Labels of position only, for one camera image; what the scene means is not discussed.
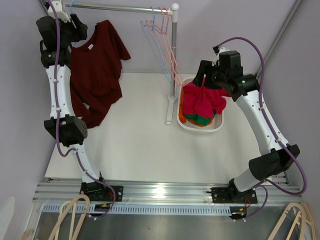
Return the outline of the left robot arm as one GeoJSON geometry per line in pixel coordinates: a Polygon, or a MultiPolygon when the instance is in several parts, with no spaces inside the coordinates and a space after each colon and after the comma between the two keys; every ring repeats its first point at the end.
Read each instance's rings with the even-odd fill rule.
{"type": "Polygon", "coordinates": [[[85,145],[87,126],[76,117],[70,87],[69,47],[87,38],[88,27],[74,13],[69,20],[44,16],[36,25],[42,36],[40,60],[49,80],[51,95],[50,117],[44,121],[44,128],[55,139],[59,154],[64,158],[72,155],[77,162],[82,175],[80,193],[91,200],[101,201],[107,197],[108,188],[103,185],[102,174],[90,159],[85,145]]]}

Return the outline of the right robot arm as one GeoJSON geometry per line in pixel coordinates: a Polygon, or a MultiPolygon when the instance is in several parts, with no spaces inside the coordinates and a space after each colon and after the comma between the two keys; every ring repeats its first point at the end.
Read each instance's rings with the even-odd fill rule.
{"type": "Polygon", "coordinates": [[[271,176],[287,171],[299,147],[291,145],[280,133],[271,117],[264,98],[259,96],[260,85],[253,74],[244,74],[241,55],[236,50],[215,47],[213,61],[201,60],[193,83],[201,80],[209,89],[224,89],[244,113],[256,138],[260,156],[248,162],[248,169],[229,181],[227,196],[240,202],[246,192],[271,176]]]}

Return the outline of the maroon t shirt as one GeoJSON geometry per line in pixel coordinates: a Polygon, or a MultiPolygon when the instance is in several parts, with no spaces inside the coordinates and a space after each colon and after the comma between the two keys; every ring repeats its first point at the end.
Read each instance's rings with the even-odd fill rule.
{"type": "Polygon", "coordinates": [[[95,25],[91,38],[71,49],[70,96],[73,111],[87,128],[99,126],[122,97],[122,61],[131,56],[109,20],[95,25]]]}

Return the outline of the orange t shirt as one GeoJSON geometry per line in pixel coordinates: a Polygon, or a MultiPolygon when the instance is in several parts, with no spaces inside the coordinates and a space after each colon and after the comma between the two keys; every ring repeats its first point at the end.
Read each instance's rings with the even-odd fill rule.
{"type": "Polygon", "coordinates": [[[184,90],[182,90],[181,93],[180,93],[180,103],[179,103],[179,109],[178,109],[178,119],[179,119],[180,122],[183,123],[183,124],[189,122],[188,120],[186,120],[185,115],[184,115],[184,113],[183,113],[184,96],[185,96],[185,92],[184,92],[184,90]]]}

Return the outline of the green t shirt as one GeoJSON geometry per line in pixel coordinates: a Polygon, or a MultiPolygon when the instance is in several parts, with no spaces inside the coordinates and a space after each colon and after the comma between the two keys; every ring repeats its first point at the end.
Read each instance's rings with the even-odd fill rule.
{"type": "Polygon", "coordinates": [[[206,118],[198,114],[187,114],[184,117],[186,118],[186,120],[196,126],[206,127],[212,123],[215,115],[213,115],[213,117],[206,118]]]}

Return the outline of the pink hanger of orange shirt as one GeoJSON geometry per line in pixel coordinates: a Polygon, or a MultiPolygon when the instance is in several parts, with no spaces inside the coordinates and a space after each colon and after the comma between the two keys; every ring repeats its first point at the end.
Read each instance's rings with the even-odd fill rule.
{"type": "Polygon", "coordinates": [[[162,22],[161,25],[158,26],[159,28],[163,27],[163,33],[161,40],[164,40],[165,43],[165,50],[168,52],[169,63],[171,65],[171,78],[172,83],[175,83],[178,86],[181,86],[183,83],[183,79],[178,68],[176,57],[174,56],[174,49],[173,45],[171,44],[171,40],[169,39],[168,32],[169,32],[169,20],[170,16],[168,15],[169,9],[165,7],[158,7],[162,15],[162,22]]]}

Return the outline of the blue hanger of pink shirt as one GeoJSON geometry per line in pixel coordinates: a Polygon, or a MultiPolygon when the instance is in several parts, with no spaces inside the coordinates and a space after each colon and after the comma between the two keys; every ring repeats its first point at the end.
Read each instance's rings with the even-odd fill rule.
{"type": "Polygon", "coordinates": [[[164,40],[161,40],[163,35],[163,27],[158,27],[155,23],[156,13],[154,8],[151,6],[150,10],[152,12],[152,19],[140,21],[141,28],[143,33],[148,41],[149,46],[159,64],[162,73],[165,75],[167,81],[171,84],[172,80],[172,72],[171,72],[171,64],[169,63],[169,54],[168,51],[165,50],[164,40]]]}

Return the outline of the pink magenta t shirt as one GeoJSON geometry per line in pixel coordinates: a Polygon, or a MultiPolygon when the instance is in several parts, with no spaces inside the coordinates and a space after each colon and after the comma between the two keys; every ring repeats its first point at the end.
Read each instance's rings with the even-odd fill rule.
{"type": "Polygon", "coordinates": [[[196,86],[190,82],[182,87],[182,113],[185,117],[194,116],[212,119],[214,115],[221,115],[227,106],[225,97],[231,97],[224,88],[210,89],[203,84],[196,86]]]}

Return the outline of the pink hanger of green shirt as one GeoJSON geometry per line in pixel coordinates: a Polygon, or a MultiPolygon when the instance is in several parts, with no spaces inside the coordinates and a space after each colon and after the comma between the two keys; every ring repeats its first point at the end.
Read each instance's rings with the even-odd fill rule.
{"type": "Polygon", "coordinates": [[[171,56],[173,50],[168,37],[169,21],[167,21],[167,24],[162,24],[160,27],[153,25],[153,23],[152,20],[142,22],[142,27],[149,45],[168,82],[175,82],[177,85],[180,85],[182,79],[180,71],[178,70],[178,65],[176,65],[176,69],[174,69],[174,64],[176,64],[177,61],[175,57],[171,56]]]}

